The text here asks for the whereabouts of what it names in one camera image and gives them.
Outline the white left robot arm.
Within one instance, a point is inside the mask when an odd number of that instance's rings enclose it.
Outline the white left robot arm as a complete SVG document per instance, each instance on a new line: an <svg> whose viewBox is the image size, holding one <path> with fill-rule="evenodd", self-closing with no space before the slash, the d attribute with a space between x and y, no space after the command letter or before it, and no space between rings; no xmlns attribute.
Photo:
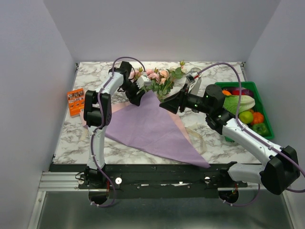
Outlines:
<svg viewBox="0 0 305 229"><path fill-rule="evenodd" d="M90 134L90 156L84 176L94 188L102 188L105 183L114 186L105 173L104 158L105 134L112 119L112 96L122 90L131 104L139 106L145 94L136 82L129 79L132 70L133 66L126 61L122 61L118 68L113 64L100 88L85 93L83 118Z"/></svg>

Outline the pink wrapping paper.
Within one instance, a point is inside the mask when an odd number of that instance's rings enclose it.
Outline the pink wrapping paper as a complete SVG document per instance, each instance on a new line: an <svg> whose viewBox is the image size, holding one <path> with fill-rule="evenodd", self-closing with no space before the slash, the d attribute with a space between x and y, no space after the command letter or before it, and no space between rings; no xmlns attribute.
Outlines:
<svg viewBox="0 0 305 229"><path fill-rule="evenodd" d="M123 102L123 103L118 103L118 104L113 104L112 105L112 111L116 112L119 111L127 106L130 105L130 102ZM177 114L172 114L170 112L168 112L169 116L172 118L172 120L174 121L174 123L177 125L177 127L180 129L181 133L184 135L184 137L189 141L189 143L191 143L191 140L189 138L189 135L184 127L183 122L181 121L180 117ZM80 119L81 119L81 123L83 125L83 127L87 127L86 122L83 118L84 115L84 109L81 109L80 111Z"/></svg>

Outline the cream ribbon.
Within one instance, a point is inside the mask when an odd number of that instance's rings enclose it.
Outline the cream ribbon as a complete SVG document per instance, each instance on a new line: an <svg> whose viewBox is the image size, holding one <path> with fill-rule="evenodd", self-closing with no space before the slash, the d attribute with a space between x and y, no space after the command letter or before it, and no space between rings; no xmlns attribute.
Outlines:
<svg viewBox="0 0 305 229"><path fill-rule="evenodd" d="M202 135L188 127L184 127L181 132L200 155L206 152L207 146Z"/></svg>

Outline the purple wrapping paper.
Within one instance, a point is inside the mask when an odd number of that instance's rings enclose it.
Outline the purple wrapping paper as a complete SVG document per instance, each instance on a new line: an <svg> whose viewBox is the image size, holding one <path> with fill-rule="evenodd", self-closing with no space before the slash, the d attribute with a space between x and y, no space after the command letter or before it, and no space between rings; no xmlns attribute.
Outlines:
<svg viewBox="0 0 305 229"><path fill-rule="evenodd" d="M154 156L209 168L208 162L196 151L169 116L159 107L153 92L146 93L140 106L129 106L112 112L106 137L123 145Z"/></svg>

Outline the pink flower bouquet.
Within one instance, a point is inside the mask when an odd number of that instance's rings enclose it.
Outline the pink flower bouquet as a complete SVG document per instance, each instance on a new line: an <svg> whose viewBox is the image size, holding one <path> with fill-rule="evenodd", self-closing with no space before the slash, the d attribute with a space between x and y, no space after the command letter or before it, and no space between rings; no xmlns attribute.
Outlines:
<svg viewBox="0 0 305 229"><path fill-rule="evenodd" d="M146 69L146 74L151 82L150 85L143 86L141 90L154 92L162 102L174 88L175 82L185 77L186 71L184 61L179 62L179 67Z"/></svg>

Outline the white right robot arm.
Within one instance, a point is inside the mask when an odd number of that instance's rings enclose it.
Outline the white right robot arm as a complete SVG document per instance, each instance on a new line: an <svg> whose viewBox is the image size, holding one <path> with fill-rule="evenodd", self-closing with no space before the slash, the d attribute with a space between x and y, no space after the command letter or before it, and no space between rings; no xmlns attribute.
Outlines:
<svg viewBox="0 0 305 229"><path fill-rule="evenodd" d="M207 86L199 97L188 92L188 86L166 98L160 107L175 114L185 108L206 115L208 126L221 135L227 136L249 151L260 165L234 163L219 175L220 183L230 187L235 182L250 182L263 185L268 191L279 195L300 177L297 168L297 153L287 146L273 144L246 125L224 107L225 95L215 84Z"/></svg>

